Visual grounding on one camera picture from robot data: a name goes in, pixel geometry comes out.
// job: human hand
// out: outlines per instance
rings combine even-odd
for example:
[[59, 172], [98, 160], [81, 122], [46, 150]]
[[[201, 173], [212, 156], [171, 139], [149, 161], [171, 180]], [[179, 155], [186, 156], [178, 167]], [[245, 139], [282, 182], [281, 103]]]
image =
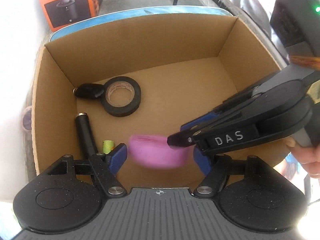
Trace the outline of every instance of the human hand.
[[293, 156], [310, 177], [320, 178], [320, 145], [317, 147], [301, 147], [292, 137], [283, 139]]

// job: yellow object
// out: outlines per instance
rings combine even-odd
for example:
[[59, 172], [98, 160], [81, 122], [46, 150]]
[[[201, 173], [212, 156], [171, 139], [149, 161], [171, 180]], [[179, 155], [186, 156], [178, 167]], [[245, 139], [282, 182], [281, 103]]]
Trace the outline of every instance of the yellow object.
[[102, 151], [105, 154], [108, 154], [115, 148], [115, 142], [114, 141], [103, 141]]

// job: picture of black device on box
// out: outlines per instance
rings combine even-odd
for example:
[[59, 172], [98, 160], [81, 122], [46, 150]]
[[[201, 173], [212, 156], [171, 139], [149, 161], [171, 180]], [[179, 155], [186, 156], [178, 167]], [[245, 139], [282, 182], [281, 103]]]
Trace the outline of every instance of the picture of black device on box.
[[44, 5], [53, 27], [91, 17], [88, 0], [55, 0]]

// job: white lettering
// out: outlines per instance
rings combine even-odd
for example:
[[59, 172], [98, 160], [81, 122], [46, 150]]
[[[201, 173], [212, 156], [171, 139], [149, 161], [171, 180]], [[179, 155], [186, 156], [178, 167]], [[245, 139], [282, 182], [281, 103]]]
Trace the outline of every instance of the white lettering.
[[217, 142], [218, 145], [221, 145], [221, 144], [222, 144], [222, 140], [221, 140], [220, 137], [216, 137], [215, 140], [216, 140], [216, 142]]
[[235, 135], [238, 137], [237, 140], [243, 139], [243, 135], [241, 134], [241, 131], [236, 131]]
[[233, 139], [232, 139], [228, 134], [226, 135], [226, 139], [227, 139], [227, 143], [228, 143], [229, 141], [233, 142]]

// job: white wall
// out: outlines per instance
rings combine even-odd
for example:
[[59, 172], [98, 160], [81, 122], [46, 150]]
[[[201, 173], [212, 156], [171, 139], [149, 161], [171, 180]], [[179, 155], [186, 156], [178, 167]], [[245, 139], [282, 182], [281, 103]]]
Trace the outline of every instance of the white wall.
[[28, 182], [20, 113], [49, 26], [38, 0], [0, 0], [0, 201]]

